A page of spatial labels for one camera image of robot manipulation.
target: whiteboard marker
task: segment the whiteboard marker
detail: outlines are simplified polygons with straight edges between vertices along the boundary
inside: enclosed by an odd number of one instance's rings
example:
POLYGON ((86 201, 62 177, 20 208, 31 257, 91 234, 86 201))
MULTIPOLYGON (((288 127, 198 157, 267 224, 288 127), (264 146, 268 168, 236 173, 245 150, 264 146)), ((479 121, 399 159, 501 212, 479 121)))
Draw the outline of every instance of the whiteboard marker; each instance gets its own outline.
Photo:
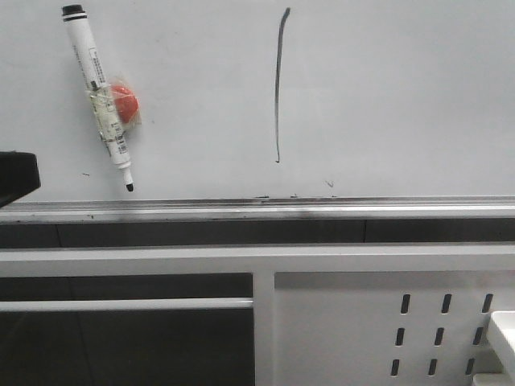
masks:
POLYGON ((81 5, 64 6, 63 20, 89 91, 98 131, 107 145, 114 165, 123 172, 127 190, 132 191, 134 185, 130 175, 129 151, 123 137, 123 128, 113 94, 105 80, 105 73, 98 58, 97 45, 89 27, 88 15, 81 5))

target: whiteboard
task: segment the whiteboard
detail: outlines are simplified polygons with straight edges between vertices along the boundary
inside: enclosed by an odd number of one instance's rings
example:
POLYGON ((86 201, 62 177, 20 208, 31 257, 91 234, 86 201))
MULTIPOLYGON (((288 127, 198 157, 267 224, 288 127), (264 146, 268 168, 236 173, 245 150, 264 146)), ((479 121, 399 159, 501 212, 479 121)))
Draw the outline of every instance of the whiteboard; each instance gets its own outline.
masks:
POLYGON ((515 195, 512 0, 83 1, 140 100, 132 193, 62 5, 0 3, 0 150, 37 155, 26 202, 515 195))

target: black marker stroke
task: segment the black marker stroke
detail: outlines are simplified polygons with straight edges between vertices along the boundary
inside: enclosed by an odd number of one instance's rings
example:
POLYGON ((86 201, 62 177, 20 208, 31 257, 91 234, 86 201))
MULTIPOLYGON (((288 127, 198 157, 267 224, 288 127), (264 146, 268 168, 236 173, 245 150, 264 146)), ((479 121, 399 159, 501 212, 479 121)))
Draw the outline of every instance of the black marker stroke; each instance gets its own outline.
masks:
POLYGON ((275 145, 277 147, 277 161, 281 162, 281 153, 279 151, 279 78, 281 76, 281 58, 282 58, 282 36, 284 35, 284 26, 286 19, 290 14, 290 7, 286 8, 279 25, 279 37, 277 44, 277 63, 275 66, 275 145))

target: perforated panel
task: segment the perforated panel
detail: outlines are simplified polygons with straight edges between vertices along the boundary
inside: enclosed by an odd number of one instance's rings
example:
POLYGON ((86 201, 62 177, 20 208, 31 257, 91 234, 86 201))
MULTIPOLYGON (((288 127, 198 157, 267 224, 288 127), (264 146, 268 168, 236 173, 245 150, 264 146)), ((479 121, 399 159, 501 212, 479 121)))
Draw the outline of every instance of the perforated panel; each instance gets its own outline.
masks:
POLYGON ((501 365, 488 313, 515 310, 514 272, 277 273, 275 379, 470 385, 501 365))

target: ventilation slot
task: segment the ventilation slot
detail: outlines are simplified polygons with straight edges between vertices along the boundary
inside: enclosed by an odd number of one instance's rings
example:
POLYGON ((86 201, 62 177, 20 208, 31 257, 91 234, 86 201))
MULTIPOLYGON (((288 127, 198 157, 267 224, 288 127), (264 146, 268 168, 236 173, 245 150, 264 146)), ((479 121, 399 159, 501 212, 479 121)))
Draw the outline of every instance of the ventilation slot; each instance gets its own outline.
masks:
POLYGON ((404 328, 397 329, 397 338, 395 339, 395 346, 402 346, 404 342, 404 328))
POLYGON ((493 294, 487 294, 484 297, 483 309, 481 310, 481 312, 483 314, 486 314, 487 312, 490 311, 490 306, 492 305, 492 299, 493 299, 493 294))
POLYGON ((451 306, 451 299, 452 299, 451 294, 447 294, 443 297, 442 314, 448 314, 449 307, 451 306))
POLYGON ((429 363, 429 371, 427 372, 428 376, 433 376, 436 373, 436 364, 438 363, 437 359, 432 359, 429 363))
POLYGON ((408 313, 408 309, 410 308, 410 298, 411 298, 411 295, 409 295, 409 294, 406 294, 402 297, 401 314, 408 313))
POLYGON ((444 331, 445 329, 443 327, 440 327, 438 330, 436 330, 435 346, 440 346, 442 344, 444 331))
POLYGON ((394 359, 393 360, 393 362, 392 362, 392 371, 390 373, 391 376, 398 376, 400 362, 401 361, 399 359, 394 359))
POLYGON ((474 341, 472 344, 477 346, 481 342, 481 338, 483 337, 483 327, 477 327, 476 334, 474 335, 474 341))
POLYGON ((467 362, 467 370, 465 370, 465 375, 470 376, 472 374, 472 370, 474 369, 474 362, 476 360, 474 358, 470 358, 467 362))

